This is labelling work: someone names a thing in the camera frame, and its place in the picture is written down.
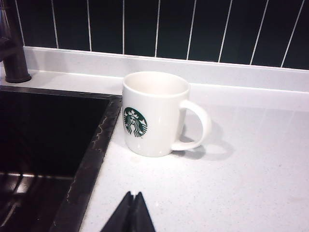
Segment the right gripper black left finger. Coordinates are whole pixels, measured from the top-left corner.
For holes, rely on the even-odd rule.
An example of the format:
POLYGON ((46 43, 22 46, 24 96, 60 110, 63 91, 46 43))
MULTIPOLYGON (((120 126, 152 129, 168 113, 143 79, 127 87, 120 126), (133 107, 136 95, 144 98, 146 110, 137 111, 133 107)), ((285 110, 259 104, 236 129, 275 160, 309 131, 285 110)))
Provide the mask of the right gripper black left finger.
POLYGON ((133 200, 133 195, 130 191, 128 191, 100 231, 125 232, 129 221, 127 217, 130 212, 133 200))

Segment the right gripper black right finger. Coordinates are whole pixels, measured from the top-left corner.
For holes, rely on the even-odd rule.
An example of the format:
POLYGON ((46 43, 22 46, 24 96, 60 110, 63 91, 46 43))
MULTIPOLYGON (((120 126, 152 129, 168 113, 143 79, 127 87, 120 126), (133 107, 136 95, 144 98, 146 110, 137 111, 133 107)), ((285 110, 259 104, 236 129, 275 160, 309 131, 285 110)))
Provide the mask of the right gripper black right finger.
POLYGON ((143 194, 139 192, 134 200, 134 231, 155 232, 143 194))

